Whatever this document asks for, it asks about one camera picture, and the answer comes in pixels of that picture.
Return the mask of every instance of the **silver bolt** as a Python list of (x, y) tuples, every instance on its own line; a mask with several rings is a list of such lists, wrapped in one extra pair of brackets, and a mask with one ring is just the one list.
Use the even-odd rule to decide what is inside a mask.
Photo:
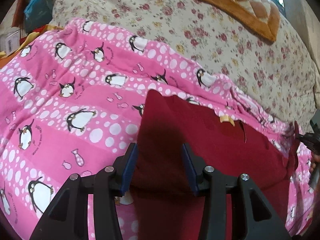
[(107, 167), (105, 167), (105, 169), (104, 169), (105, 172), (113, 172), (114, 170), (115, 170), (115, 168), (112, 167), (112, 166), (107, 166)]
[(214, 171), (214, 167), (212, 167), (212, 166), (206, 166), (206, 167), (204, 168), (204, 170), (205, 170), (206, 172), (213, 172), (213, 171)]
[(74, 174), (71, 174), (69, 178), (71, 180), (76, 180), (76, 179), (78, 179), (78, 177), (79, 177), (78, 174), (74, 173)]
[(244, 181), (247, 181), (248, 179), (250, 179), (249, 175), (245, 173), (241, 174), (240, 178)]

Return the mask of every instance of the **yellow tag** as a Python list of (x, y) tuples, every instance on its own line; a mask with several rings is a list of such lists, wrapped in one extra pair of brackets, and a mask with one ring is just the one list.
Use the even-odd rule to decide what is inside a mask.
[(229, 122), (232, 124), (232, 126), (235, 126), (235, 122), (233, 121), (233, 119), (229, 116), (229, 115), (223, 115), (220, 116), (220, 122)]

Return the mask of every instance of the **pink penguin blanket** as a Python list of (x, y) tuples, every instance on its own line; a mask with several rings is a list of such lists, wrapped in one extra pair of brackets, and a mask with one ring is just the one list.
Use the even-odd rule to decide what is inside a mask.
[[(241, 120), (287, 157), (294, 126), (267, 114), (227, 76), (210, 75), (166, 44), (75, 18), (0, 70), (0, 207), (22, 239), (70, 174), (95, 174), (136, 141), (150, 89)], [(298, 158), (286, 223), (291, 234), (305, 226), (313, 201), (310, 151), (302, 144)], [(130, 192), (116, 200), (124, 240), (137, 239), (132, 201)], [(89, 239), (95, 239), (92, 209), (90, 198)]]

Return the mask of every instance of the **blue plastic bag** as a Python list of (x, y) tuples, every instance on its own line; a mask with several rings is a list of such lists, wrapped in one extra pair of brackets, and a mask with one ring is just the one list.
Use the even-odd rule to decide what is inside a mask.
[(52, 0), (30, 0), (24, 10), (26, 33), (31, 33), (52, 20)]

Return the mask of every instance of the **folded red garment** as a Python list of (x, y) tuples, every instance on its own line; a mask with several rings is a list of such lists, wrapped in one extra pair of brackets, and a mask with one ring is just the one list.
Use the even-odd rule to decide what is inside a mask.
[[(139, 240), (198, 239), (204, 198), (194, 197), (189, 188), (181, 159), (185, 142), (222, 173), (236, 177), (249, 174), (285, 222), (299, 142), (294, 141), (287, 159), (264, 135), (249, 125), (242, 126), (240, 121), (235, 121), (235, 127), (229, 122), (220, 123), (210, 108), (149, 91), (131, 182)], [(230, 211), (231, 198), (226, 201)], [(231, 219), (227, 215), (226, 239), (231, 239)]]

